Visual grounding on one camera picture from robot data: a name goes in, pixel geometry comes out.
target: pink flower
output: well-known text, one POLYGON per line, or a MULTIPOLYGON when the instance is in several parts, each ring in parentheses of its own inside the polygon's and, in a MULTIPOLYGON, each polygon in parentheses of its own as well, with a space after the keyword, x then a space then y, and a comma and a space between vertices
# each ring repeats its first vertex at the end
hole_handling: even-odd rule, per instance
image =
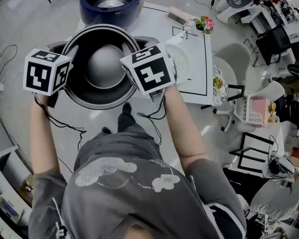
POLYGON ((214 21, 209 17, 205 17, 205 23, 209 29, 212 29, 214 26, 214 21))

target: foot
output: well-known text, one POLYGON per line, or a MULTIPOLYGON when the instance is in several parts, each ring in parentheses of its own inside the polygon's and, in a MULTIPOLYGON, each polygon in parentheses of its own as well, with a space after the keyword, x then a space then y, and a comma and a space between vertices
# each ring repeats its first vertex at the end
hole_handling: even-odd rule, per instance
POLYGON ((112 132, 105 126, 102 128, 103 133, 111 134, 112 132))
POLYGON ((132 106, 129 102, 126 102, 124 105, 123 105, 123 108, 122 108, 122 111, 128 111, 129 113, 131 113, 132 111, 132 106))

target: navy blue bowl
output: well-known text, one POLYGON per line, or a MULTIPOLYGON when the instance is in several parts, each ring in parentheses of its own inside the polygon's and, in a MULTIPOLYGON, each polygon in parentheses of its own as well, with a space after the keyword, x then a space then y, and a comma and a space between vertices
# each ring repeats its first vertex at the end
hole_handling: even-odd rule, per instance
POLYGON ((87 26, 105 23, 127 28, 142 7, 143 0, 80 0, 81 18, 87 26))

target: cloud graphic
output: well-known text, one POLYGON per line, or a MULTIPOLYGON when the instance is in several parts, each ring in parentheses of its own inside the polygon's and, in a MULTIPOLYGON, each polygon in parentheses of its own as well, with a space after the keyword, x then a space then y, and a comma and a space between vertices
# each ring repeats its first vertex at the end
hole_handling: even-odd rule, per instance
POLYGON ((180 178, 173 174, 162 174, 160 178, 153 180, 152 185, 155 192, 161 192, 162 189, 171 190, 174 188, 174 184, 179 182, 180 178))
POLYGON ((136 169, 134 163, 125 163, 121 158, 102 157, 80 170, 75 184, 80 187, 89 186, 96 183, 101 176, 114 174, 118 170, 134 173, 136 169))

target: floor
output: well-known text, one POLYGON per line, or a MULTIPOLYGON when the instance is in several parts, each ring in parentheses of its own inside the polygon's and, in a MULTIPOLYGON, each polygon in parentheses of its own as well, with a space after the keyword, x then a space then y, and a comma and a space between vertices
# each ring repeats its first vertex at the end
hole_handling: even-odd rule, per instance
MULTIPOLYGON (((33 96, 22 88, 22 72, 24 58, 34 47, 44 48, 46 44, 63 41, 75 33, 80 13, 79 0, 1 0, 0 1, 0 51, 10 45, 18 45, 16 57, 10 61, 2 75, 4 90, 0 92, 0 117, 8 131, 13 135, 24 155, 29 157, 29 126, 30 104, 33 96)), ((255 36, 248 25, 235 24, 236 19, 230 19, 228 24, 223 24, 216 19, 217 12, 210 10, 204 4, 198 4, 194 0, 145 0, 163 6, 174 6, 192 15, 205 15, 214 19, 214 32, 211 34, 212 49, 232 42, 243 42, 251 35, 255 36)), ((197 0, 200 3, 210 5, 211 0, 197 0)), ((0 59, 1 64, 11 58, 14 47, 0 59)), ((249 67, 246 76, 246 88, 254 92, 262 85, 262 79, 266 74, 275 74, 274 69, 249 67)), ((155 137, 153 126, 147 119, 136 116, 136 112, 145 114, 156 110, 156 104, 144 99, 130 99, 133 114, 137 122, 146 131, 155 137)), ((190 112, 202 131, 202 140, 206 144, 210 156, 217 162, 230 161, 233 157, 228 150, 235 148, 240 141, 240 133, 232 127, 229 132, 220 130, 221 125, 226 123, 226 118, 216 117, 212 109, 200 110, 199 105, 188 104, 190 112)), ((73 126, 83 126, 87 133, 84 134, 83 143, 94 137, 103 126, 112 131, 117 128, 117 117, 121 107, 108 111, 91 111, 78 106, 62 92, 55 109, 51 113, 65 123, 73 126)), ((167 121, 161 120, 156 123, 163 136, 161 152, 164 160, 177 169, 180 168, 177 154, 173 147, 167 121)), ((71 129, 52 127, 54 140, 59 158, 73 169, 77 155, 77 142, 79 134, 71 129)), ((61 171, 66 179, 70 172, 60 163, 61 171)))

